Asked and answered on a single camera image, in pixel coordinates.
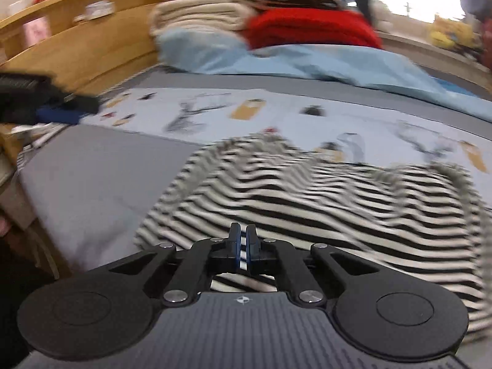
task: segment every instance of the white rolled blanket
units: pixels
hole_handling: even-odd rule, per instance
[[[150,33],[157,36],[169,26],[211,26],[222,30],[244,29],[256,11],[235,0],[171,0],[157,4],[150,15]]]

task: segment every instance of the pink card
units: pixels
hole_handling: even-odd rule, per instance
[[[31,47],[51,36],[48,18],[41,17],[24,24],[27,47]]]

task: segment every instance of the gray ribbed panel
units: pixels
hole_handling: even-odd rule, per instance
[[[246,304],[237,298],[250,298]],[[92,362],[31,354],[19,369],[458,369],[452,357],[387,363],[356,350],[324,312],[293,305],[285,293],[203,293],[168,309],[136,345]]]

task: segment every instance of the orange rectangle print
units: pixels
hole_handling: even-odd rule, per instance
[[[266,104],[262,99],[251,99],[244,101],[231,114],[232,119],[250,120]]]

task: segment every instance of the metal bolt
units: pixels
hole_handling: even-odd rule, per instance
[[[161,248],[173,248],[174,244],[173,243],[161,243],[161,244],[159,244],[159,247],[161,247]]]
[[[182,303],[188,298],[188,294],[183,290],[169,290],[164,294],[164,299],[169,303]]]
[[[323,299],[323,294],[316,290],[304,290],[299,294],[299,299],[305,303],[319,303]]]

